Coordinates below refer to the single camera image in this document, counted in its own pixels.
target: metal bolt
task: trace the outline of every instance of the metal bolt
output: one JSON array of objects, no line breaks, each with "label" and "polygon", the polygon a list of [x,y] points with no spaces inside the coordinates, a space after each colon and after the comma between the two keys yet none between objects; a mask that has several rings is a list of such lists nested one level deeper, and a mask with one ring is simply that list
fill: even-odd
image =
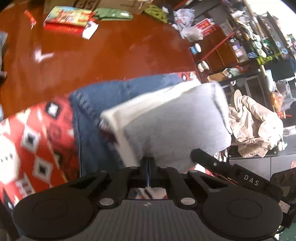
[{"label": "metal bolt", "polygon": [[195,203],[195,200],[191,197],[184,197],[181,199],[181,203],[184,205],[192,205]]},{"label": "metal bolt", "polygon": [[110,206],[114,203],[114,200],[112,198],[102,198],[100,200],[100,204],[103,205],[103,206]]}]

